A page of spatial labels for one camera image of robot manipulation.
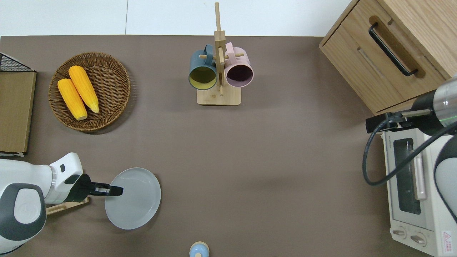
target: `round woven basket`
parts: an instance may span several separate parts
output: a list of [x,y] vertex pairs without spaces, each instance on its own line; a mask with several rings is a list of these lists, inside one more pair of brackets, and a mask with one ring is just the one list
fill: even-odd
[[[76,120],[68,110],[57,87],[60,79],[69,79],[68,70],[79,65],[86,70],[98,98],[99,112],[88,107],[87,118]],[[124,66],[112,56],[90,52],[78,54],[62,64],[49,84],[49,105],[56,118],[65,126],[83,132],[93,132],[113,123],[124,111],[130,97],[130,78]]]

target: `white plate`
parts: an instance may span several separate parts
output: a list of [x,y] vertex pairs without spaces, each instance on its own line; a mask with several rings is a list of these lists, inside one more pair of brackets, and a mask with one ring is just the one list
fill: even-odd
[[105,210],[109,220],[121,229],[136,229],[154,216],[160,204],[160,184],[150,171],[131,168],[121,172],[111,183],[123,187],[120,196],[107,196]]

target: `pink mug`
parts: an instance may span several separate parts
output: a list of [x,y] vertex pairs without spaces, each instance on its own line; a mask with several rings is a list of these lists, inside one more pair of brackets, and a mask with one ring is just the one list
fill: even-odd
[[232,42],[225,44],[227,51],[225,55],[228,59],[225,60],[225,78],[229,85],[234,87],[243,87],[251,83],[254,72],[251,67],[246,51],[239,47],[233,47]]

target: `white toaster oven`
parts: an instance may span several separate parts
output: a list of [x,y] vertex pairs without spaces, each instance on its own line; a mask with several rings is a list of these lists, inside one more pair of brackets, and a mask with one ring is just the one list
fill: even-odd
[[[409,129],[383,132],[382,138],[388,174],[429,136]],[[387,182],[392,238],[432,256],[457,256],[457,224],[436,190],[433,174],[450,138],[440,137]]]

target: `drawer handle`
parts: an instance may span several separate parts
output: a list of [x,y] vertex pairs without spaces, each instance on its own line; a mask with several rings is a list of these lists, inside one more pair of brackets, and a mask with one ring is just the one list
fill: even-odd
[[389,57],[389,59],[393,62],[393,64],[397,67],[400,72],[405,75],[405,76],[411,76],[414,73],[416,73],[418,70],[415,69],[413,71],[408,71],[403,64],[398,60],[398,58],[390,51],[390,49],[387,47],[386,44],[380,39],[380,37],[376,34],[374,31],[374,28],[377,26],[377,22],[375,22],[370,29],[368,30],[368,33],[370,36],[373,38],[374,42],[381,48],[381,50]]

